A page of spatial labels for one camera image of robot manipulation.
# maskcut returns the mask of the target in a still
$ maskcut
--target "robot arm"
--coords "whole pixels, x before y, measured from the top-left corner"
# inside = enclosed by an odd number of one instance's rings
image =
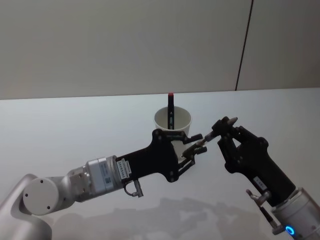
[[[212,132],[194,146],[202,146],[220,136],[218,145],[226,170],[245,175],[261,193],[261,196],[255,196],[250,190],[246,191],[272,226],[272,232],[277,235],[286,230],[297,240],[320,240],[320,207],[303,188],[297,189],[269,157],[268,142],[242,126],[233,127],[236,120],[228,117],[218,120],[212,126]],[[280,225],[262,207],[266,201],[272,206],[271,213]]]
[[[151,144],[141,150],[116,157],[102,157],[72,169],[66,176],[33,179],[23,191],[23,204],[34,215],[46,215],[70,207],[74,202],[84,202],[124,188],[132,196],[142,197],[139,178],[160,173],[168,182],[179,179],[195,164],[195,154],[204,153],[206,147],[195,148],[178,163],[171,141],[188,144],[202,139],[198,134],[188,138],[183,131],[152,132]],[[133,182],[136,192],[129,193],[127,184]]]

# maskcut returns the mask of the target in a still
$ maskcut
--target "white table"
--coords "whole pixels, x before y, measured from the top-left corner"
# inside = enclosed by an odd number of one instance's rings
[[[164,94],[0,101],[0,200],[27,173],[63,176],[88,160],[146,147],[166,101]],[[266,138],[271,158],[320,203],[320,88],[184,93],[175,104],[193,116],[190,135],[239,117],[236,125]],[[119,190],[44,216],[53,239],[290,239],[272,235],[245,193],[253,187],[225,170],[216,141],[207,147],[175,183],[142,178],[142,198]]]

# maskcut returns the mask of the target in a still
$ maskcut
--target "gray wall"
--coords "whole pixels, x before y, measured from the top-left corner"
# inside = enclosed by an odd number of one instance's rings
[[[2,0],[0,99],[231,91],[250,0]],[[254,1],[238,89],[320,87],[317,0]]]

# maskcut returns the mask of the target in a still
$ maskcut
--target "label sticker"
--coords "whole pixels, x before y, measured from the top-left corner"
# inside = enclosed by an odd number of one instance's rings
[[[253,180],[261,188],[262,191],[267,189],[267,186],[264,184],[263,181],[261,181],[261,179],[258,176],[256,176]]]
[[[120,161],[116,162],[116,165],[118,166],[121,180],[128,179],[129,174],[131,174],[131,168],[130,168],[129,162],[126,161],[124,158],[122,158]]]
[[[101,173],[102,173],[102,177],[104,179],[104,185],[105,185],[105,188],[108,190],[108,189],[113,189],[114,188],[114,184],[111,180],[111,177],[108,173],[108,168],[107,168],[107,165],[106,165],[106,162],[103,162],[103,163],[100,163],[100,170],[101,170]]]

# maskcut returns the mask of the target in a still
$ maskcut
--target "pen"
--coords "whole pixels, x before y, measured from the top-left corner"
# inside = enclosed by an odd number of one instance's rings
[[[174,106],[174,93],[168,94],[168,129],[175,129],[175,106]]]

